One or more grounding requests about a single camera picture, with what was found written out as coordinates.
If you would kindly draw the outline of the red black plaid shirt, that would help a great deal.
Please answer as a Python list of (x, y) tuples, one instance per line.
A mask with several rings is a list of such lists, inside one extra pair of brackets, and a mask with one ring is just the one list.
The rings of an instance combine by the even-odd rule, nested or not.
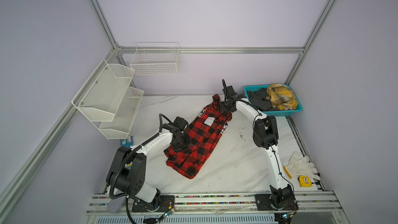
[(172, 146), (164, 150), (168, 167), (188, 179), (196, 177), (232, 120), (232, 113), (223, 113), (220, 107), (221, 98), (215, 94), (212, 102), (184, 130), (191, 144), (181, 151)]

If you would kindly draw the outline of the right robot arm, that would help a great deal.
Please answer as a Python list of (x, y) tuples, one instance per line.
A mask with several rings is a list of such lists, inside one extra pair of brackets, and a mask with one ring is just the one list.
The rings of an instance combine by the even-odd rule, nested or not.
[(278, 127), (274, 116), (268, 116), (254, 106), (243, 95), (235, 92), (222, 80), (224, 100), (220, 103), (222, 112), (243, 113), (252, 123), (252, 138), (255, 145), (261, 148), (266, 156), (270, 182), (270, 207), (282, 210), (294, 203), (294, 186), (285, 178), (278, 152)]

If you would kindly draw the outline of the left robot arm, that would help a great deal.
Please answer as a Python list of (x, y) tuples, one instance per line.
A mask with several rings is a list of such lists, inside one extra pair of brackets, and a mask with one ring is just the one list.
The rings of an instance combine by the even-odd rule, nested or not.
[(106, 177), (110, 199), (124, 200), (127, 217), (133, 224), (135, 221), (130, 213), (129, 199), (141, 204), (149, 212), (156, 212), (162, 204), (160, 190), (145, 182), (147, 159), (168, 145), (175, 151), (182, 151), (191, 144), (189, 136), (184, 133), (188, 126), (185, 119), (176, 117), (170, 121), (160, 114), (159, 122), (159, 130), (153, 136), (129, 148), (122, 146), (116, 151)]

